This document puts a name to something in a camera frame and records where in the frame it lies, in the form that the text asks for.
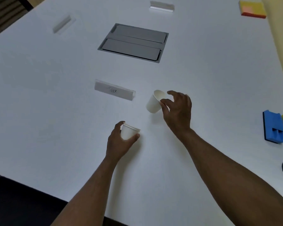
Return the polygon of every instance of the white cup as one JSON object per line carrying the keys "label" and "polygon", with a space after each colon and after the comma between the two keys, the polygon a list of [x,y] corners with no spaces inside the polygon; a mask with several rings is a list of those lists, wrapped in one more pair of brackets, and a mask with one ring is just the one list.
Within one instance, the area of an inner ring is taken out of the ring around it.
{"label": "white cup", "polygon": [[147,110],[150,113],[157,113],[161,109],[159,101],[163,99],[165,95],[166,95],[165,92],[161,90],[155,90],[150,100],[147,103],[147,106],[146,106]]}
{"label": "white cup", "polygon": [[121,138],[123,140],[128,140],[135,134],[139,133],[140,129],[134,128],[130,125],[127,125],[126,123],[123,124],[122,130],[121,130]]}

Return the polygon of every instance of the gray table socket panel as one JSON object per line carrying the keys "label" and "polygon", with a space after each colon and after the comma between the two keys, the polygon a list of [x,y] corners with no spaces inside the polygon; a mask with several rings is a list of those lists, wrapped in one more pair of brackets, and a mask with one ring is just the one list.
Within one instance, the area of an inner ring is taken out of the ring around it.
{"label": "gray table socket panel", "polygon": [[159,63],[168,36],[166,32],[115,24],[98,50]]}
{"label": "gray table socket panel", "polygon": [[135,91],[117,86],[114,84],[106,83],[100,80],[95,80],[94,89],[103,93],[107,93],[113,96],[124,98],[132,101],[135,96]]}

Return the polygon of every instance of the striped carpet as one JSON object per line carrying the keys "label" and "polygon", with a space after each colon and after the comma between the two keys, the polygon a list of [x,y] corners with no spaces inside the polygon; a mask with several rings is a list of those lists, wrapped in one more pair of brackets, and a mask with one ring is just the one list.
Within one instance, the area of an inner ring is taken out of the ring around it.
{"label": "striped carpet", "polygon": [[12,25],[27,12],[18,0],[0,0],[0,32]]}

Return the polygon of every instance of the person's right hand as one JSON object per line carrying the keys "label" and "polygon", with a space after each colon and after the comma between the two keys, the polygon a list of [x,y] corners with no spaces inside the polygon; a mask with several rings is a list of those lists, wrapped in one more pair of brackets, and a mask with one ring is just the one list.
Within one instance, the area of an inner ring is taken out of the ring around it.
{"label": "person's right hand", "polygon": [[173,96],[174,102],[170,99],[161,99],[160,105],[166,124],[178,137],[181,133],[190,130],[192,102],[190,97],[186,94],[172,90],[167,93]]}

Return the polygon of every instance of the acrylic name holder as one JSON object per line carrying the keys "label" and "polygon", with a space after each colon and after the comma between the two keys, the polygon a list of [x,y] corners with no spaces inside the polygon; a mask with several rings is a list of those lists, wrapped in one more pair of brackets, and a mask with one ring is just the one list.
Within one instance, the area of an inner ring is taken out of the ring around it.
{"label": "acrylic name holder", "polygon": [[100,80],[95,80],[94,89],[103,93],[111,94],[120,98],[124,98],[132,101],[135,96],[135,91],[123,88],[121,86],[116,86],[110,83],[106,83]]}

